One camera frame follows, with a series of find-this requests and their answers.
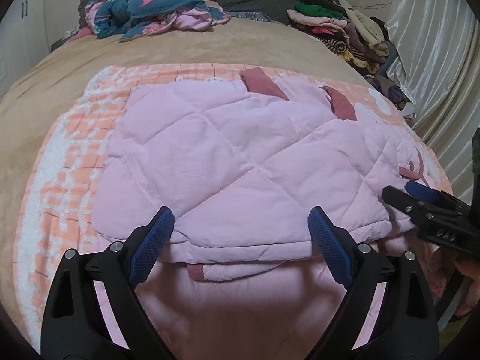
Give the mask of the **pink quilted jacket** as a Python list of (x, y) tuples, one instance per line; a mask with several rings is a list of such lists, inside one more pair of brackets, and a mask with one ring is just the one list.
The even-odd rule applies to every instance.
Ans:
[(411, 228), (381, 200), (409, 180), (441, 176), (413, 131), (385, 122), (306, 76), (276, 77), (281, 96), (241, 80), (144, 85), (110, 137), (93, 228), (125, 240), (162, 207), (174, 230), (162, 258), (195, 281), (233, 281), (314, 256), (320, 206), (358, 242)]

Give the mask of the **pile of mixed clothes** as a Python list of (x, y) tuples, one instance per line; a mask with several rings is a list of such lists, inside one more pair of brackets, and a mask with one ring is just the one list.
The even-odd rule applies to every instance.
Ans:
[(287, 16), (292, 27), (316, 38), (354, 68), (404, 118), (413, 118), (413, 102), (386, 74), (398, 52), (384, 21), (366, 16), (346, 0), (296, 0)]

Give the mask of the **orange white plaid blanket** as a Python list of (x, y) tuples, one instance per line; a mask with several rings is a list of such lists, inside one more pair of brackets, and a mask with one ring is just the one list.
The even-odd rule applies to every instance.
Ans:
[(54, 269), (67, 249), (90, 252), (97, 235), (93, 206), (107, 140), (137, 86), (176, 80), (237, 80), (242, 64), (184, 63), (104, 68), (49, 129), (28, 178), (13, 251), (19, 310), (32, 347), (40, 348), (41, 317)]

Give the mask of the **shiny cream curtain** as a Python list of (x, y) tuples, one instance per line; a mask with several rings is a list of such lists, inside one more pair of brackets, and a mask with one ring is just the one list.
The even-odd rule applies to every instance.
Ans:
[(479, 127), (479, 20), (466, 0), (392, 0), (387, 29), (398, 51), (388, 77), (413, 102), (413, 130), (468, 203)]

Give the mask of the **tan bed cover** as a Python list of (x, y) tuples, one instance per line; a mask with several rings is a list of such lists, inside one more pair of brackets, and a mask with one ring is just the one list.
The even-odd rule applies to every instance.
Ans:
[(71, 41), (17, 80), (1, 99), (1, 236), (16, 230), (26, 183), (48, 129), (78, 100), (89, 80), (111, 65), (157, 63), (244, 63), (367, 84), (323, 43), (277, 22), (233, 18), (204, 33)]

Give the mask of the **white wardrobe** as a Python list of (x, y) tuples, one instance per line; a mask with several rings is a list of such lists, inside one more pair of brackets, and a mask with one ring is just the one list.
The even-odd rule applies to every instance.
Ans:
[(1, 21), (1, 94), (49, 52), (44, 0), (14, 0)]

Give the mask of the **teal flamingo print duvet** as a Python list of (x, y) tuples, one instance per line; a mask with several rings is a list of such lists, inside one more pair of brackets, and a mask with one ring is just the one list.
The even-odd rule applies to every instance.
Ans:
[(130, 41), (174, 29), (208, 31), (230, 16), (210, 0), (89, 0), (85, 21), (99, 39), (120, 34)]

